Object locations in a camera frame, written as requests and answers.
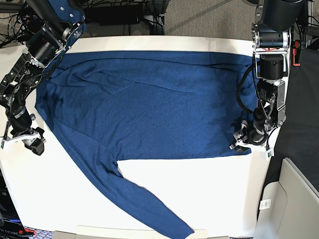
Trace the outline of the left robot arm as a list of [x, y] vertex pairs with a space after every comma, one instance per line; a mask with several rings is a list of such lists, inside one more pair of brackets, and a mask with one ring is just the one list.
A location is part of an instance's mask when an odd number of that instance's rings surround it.
[[[251, 122], [242, 121], [233, 134], [230, 149], [246, 152], [254, 147], [270, 150], [269, 138], [286, 121], [286, 82], [290, 72], [292, 27], [304, 5], [303, 0], [260, 0], [252, 24], [253, 59], [236, 91], [239, 106], [253, 116]], [[240, 91], [248, 75], [252, 75], [257, 107], [248, 109], [240, 98]]]

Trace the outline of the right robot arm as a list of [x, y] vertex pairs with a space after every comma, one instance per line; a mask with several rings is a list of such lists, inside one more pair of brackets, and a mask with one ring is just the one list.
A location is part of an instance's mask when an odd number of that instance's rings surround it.
[[17, 14], [22, 27], [16, 35], [25, 42], [23, 53], [0, 82], [0, 105], [7, 123], [0, 147], [9, 150], [15, 142], [36, 155], [44, 152], [44, 130], [33, 128], [26, 99], [40, 83], [50, 79], [64, 54], [82, 35], [85, 13], [79, 0], [26, 0]]

